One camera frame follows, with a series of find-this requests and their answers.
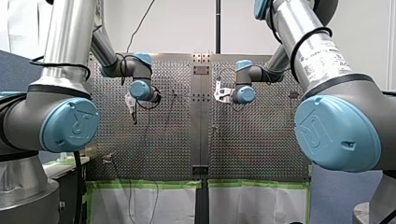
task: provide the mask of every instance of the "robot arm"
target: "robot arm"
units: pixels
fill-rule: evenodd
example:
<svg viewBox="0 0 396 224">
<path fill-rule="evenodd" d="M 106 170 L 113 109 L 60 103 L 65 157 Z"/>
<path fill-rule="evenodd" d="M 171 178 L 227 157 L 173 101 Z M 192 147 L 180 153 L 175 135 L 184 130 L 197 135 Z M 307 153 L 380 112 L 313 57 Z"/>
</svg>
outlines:
<svg viewBox="0 0 396 224">
<path fill-rule="evenodd" d="M 71 152 L 92 140 L 99 116 L 85 88 L 83 67 L 89 57 L 95 9 L 95 0 L 55 2 L 40 79 L 29 85 L 25 99 L 0 104 L 2 147 L 14 152 Z"/>
<path fill-rule="evenodd" d="M 151 57 L 147 53 L 134 55 L 116 54 L 111 47 L 105 27 L 94 29 L 92 35 L 92 53 L 101 64 L 101 73 L 105 77 L 133 77 L 134 82 L 129 94 L 136 100 L 158 103 L 161 95 L 151 86 Z"/>
<path fill-rule="evenodd" d="M 336 10 L 338 0 L 310 1 L 307 3 L 318 15 L 318 19 L 327 25 Z M 256 1 L 255 17 L 264 20 L 268 17 L 266 10 L 269 10 L 269 1 Z M 267 18 L 268 26 L 272 23 Z M 227 104 L 249 104 L 256 98 L 256 92 L 251 87 L 252 82 L 281 82 L 290 60 L 283 45 L 274 53 L 273 57 L 263 66 L 253 65 L 252 61 L 243 60 L 235 65 L 235 89 L 217 88 L 215 97 L 218 101 Z"/>
<path fill-rule="evenodd" d="M 295 115 L 295 133 L 304 154 L 329 170 L 394 170 L 394 101 L 369 76 L 353 72 L 332 41 L 332 31 L 323 26 L 338 1 L 270 1 L 257 0 L 255 14 L 258 20 L 267 20 L 283 44 L 268 64 L 284 68 L 287 56 L 304 90 Z M 275 70 L 268 64 L 266 70 Z M 258 72 L 249 61 L 237 63 L 236 88 L 230 90 L 231 96 L 236 95 L 234 103 L 245 103 L 238 95 L 254 100 L 250 84 L 258 81 Z"/>
</svg>

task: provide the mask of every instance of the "white cloth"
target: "white cloth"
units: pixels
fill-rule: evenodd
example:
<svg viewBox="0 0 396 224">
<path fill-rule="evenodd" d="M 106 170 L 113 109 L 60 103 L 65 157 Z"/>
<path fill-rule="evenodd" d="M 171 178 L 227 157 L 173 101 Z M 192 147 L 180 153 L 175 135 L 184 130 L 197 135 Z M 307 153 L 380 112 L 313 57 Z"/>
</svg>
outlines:
<svg viewBox="0 0 396 224">
<path fill-rule="evenodd" d="M 307 224 L 307 194 L 308 189 L 210 188 L 210 224 Z"/>
<path fill-rule="evenodd" d="M 160 187 L 152 224 L 194 224 L 195 191 Z M 136 224 L 149 223 L 156 197 L 155 188 L 95 189 L 90 202 L 91 224 L 131 224 L 131 219 Z"/>
</svg>

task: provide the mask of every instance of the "blue joint cap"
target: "blue joint cap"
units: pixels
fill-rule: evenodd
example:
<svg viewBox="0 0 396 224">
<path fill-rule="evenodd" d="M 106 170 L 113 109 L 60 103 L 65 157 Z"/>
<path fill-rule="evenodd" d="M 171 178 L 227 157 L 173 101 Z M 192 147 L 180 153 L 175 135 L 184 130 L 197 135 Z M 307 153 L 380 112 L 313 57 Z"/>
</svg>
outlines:
<svg viewBox="0 0 396 224">
<path fill-rule="evenodd" d="M 242 87 L 236 93 L 236 101 L 238 104 L 241 105 L 250 104 L 255 99 L 256 99 L 256 91 L 249 86 Z"/>
<path fill-rule="evenodd" d="M 148 66 L 152 66 L 152 60 L 151 60 L 151 56 L 149 56 L 148 53 L 135 53 L 134 56 L 136 58 L 138 58 L 140 61 L 142 61 L 143 63 L 145 63 Z"/>
<path fill-rule="evenodd" d="M 351 173 L 372 170 L 381 156 L 375 127 L 354 105 L 334 96 L 313 96 L 295 115 L 304 154 L 317 165 Z"/>
<path fill-rule="evenodd" d="M 87 146 L 96 134 L 99 114 L 85 98 L 71 98 L 55 107 L 45 119 L 40 142 L 50 152 L 74 152 Z"/>
<path fill-rule="evenodd" d="M 136 99 L 141 101 L 149 100 L 150 85 L 142 80 L 137 80 L 132 83 L 129 88 L 129 93 Z"/>
<path fill-rule="evenodd" d="M 254 2 L 254 17 L 256 18 L 256 20 L 259 21 L 265 20 L 268 3 L 269 3 L 268 0 L 256 0 Z"/>
<path fill-rule="evenodd" d="M 238 62 L 236 62 L 236 64 L 235 64 L 235 71 L 236 71 L 236 72 L 239 72 L 239 71 L 241 71 L 241 70 L 243 70 L 243 69 L 245 69 L 245 68 L 249 68 L 249 67 L 251 67 L 251 66 L 253 66 L 253 62 L 250 61 L 250 60 L 238 61 Z"/>
</svg>

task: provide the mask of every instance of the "metal post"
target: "metal post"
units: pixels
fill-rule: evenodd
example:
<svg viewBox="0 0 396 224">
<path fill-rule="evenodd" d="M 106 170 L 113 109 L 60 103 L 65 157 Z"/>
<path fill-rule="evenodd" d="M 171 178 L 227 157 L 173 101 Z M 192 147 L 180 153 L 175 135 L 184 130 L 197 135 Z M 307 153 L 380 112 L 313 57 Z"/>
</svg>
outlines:
<svg viewBox="0 0 396 224">
<path fill-rule="evenodd" d="M 44 63 L 87 64 L 97 0 L 54 2 Z M 35 85 L 88 92 L 86 71 L 78 67 L 45 67 Z"/>
<path fill-rule="evenodd" d="M 221 0 L 216 0 L 216 53 L 221 54 Z"/>
<path fill-rule="evenodd" d="M 274 7 L 276 29 L 289 57 L 304 35 L 323 27 L 305 0 L 278 0 L 274 2 Z M 295 61 L 290 63 L 294 63 L 297 78 L 304 91 L 309 91 L 331 78 L 352 73 L 325 31 L 306 39 L 298 48 Z"/>
</svg>

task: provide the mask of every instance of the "metal bracket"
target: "metal bracket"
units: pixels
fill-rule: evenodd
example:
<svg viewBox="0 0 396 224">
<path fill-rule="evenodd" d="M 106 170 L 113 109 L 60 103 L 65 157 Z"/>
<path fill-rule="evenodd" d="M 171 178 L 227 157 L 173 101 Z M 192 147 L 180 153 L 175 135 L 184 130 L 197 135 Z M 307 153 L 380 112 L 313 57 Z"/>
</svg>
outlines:
<svg viewBox="0 0 396 224">
<path fill-rule="evenodd" d="M 216 79 L 216 90 L 215 90 L 215 99 L 224 104 L 233 104 L 233 95 L 234 89 L 230 88 L 222 88 L 221 87 L 221 77 Z"/>
<path fill-rule="evenodd" d="M 205 75 L 209 76 L 209 66 L 194 66 L 195 75 Z"/>
<path fill-rule="evenodd" d="M 193 165 L 192 175 L 208 175 L 209 167 L 207 165 Z"/>
</svg>

